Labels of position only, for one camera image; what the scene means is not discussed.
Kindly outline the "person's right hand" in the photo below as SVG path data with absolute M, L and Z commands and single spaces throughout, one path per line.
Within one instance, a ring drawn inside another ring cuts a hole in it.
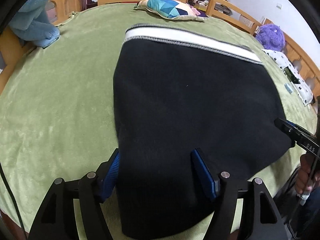
M 313 155 L 309 153 L 303 154 L 300 157 L 300 168 L 298 169 L 295 183 L 295 190 L 298 194 L 311 192 L 313 189 L 319 187 L 319 171 L 314 175 L 314 185 L 312 186 L 308 184 L 313 159 Z

